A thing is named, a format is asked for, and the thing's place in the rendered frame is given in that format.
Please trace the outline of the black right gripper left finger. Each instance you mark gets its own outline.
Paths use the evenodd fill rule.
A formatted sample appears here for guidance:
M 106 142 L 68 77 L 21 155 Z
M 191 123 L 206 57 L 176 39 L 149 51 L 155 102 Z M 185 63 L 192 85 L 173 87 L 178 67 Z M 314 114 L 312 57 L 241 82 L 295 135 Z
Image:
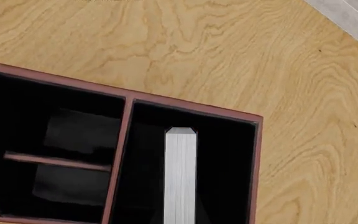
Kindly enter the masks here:
M 163 218 L 164 218 L 163 205 L 159 205 L 155 209 L 150 224 L 163 224 Z

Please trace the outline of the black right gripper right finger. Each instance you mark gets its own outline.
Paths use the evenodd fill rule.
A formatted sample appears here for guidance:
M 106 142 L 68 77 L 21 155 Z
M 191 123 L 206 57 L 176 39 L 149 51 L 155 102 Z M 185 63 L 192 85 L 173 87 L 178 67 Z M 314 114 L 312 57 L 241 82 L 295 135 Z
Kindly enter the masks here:
M 196 198 L 196 224 L 211 224 L 200 197 Z

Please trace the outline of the book with white page edges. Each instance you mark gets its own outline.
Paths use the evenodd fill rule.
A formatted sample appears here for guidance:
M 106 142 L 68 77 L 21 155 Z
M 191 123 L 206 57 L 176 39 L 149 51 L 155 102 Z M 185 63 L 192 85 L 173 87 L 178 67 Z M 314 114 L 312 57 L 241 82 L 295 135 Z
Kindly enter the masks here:
M 197 134 L 171 128 L 165 134 L 163 224 L 196 222 Z

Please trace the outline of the red-brown desk caddy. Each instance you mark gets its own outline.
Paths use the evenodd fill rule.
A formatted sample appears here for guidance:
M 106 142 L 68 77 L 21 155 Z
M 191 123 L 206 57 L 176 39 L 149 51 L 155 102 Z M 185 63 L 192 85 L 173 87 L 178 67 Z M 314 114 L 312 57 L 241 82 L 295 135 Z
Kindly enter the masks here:
M 0 222 L 150 224 L 165 134 L 197 134 L 211 224 L 255 224 L 263 118 L 0 63 Z

